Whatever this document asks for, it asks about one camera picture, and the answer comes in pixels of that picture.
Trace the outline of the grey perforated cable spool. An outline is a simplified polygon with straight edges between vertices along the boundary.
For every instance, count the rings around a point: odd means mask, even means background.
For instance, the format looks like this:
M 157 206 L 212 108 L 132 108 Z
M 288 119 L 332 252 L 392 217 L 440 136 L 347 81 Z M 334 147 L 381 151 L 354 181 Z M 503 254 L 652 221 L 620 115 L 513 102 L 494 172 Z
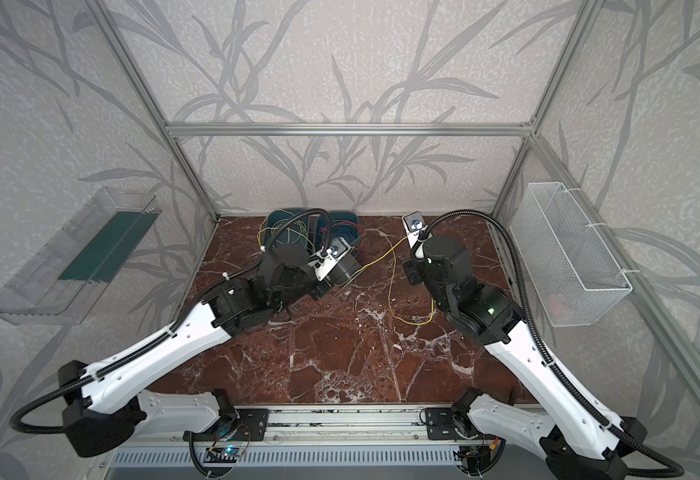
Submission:
M 333 286 L 341 286 L 349 282 L 360 269 L 361 265 L 355 255 L 346 253 L 329 272 L 327 278 Z

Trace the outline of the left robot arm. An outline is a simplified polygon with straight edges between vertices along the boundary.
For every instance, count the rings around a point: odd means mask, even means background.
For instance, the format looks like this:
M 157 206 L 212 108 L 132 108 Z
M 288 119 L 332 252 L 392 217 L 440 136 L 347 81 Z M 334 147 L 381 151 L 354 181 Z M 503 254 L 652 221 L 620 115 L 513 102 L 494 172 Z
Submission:
M 222 345 L 305 295 L 314 295 L 334 267 L 328 224 L 320 250 L 310 252 L 278 237 L 299 221 L 330 213 L 306 209 L 286 220 L 261 246 L 250 267 L 209 286 L 172 323 L 98 362 L 71 361 L 58 372 L 58 389 L 20 407 L 10 427 L 29 435 L 63 435 L 78 456 L 95 457 L 125 443 L 146 427 L 204 432 L 218 424 L 224 404 L 215 394 L 179 396 L 168 405 L 148 387 L 192 357 Z

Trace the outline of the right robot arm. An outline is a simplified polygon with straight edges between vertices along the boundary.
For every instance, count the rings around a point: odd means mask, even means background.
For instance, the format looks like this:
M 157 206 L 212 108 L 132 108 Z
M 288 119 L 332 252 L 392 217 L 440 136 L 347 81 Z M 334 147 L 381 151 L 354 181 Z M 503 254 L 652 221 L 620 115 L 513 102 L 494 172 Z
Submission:
M 509 251 L 519 297 L 479 282 L 472 254 L 435 228 L 452 216 L 475 216 L 492 225 Z M 679 478 L 681 464 L 645 445 L 647 430 L 600 402 L 546 345 L 533 319 L 517 247 L 507 229 L 478 210 L 455 210 L 427 223 L 419 212 L 402 219 L 411 258 L 404 269 L 422 284 L 435 307 L 469 340 L 504 364 L 543 413 L 500 402 L 471 389 L 452 406 L 461 435 L 494 435 L 542 458 L 558 479 Z

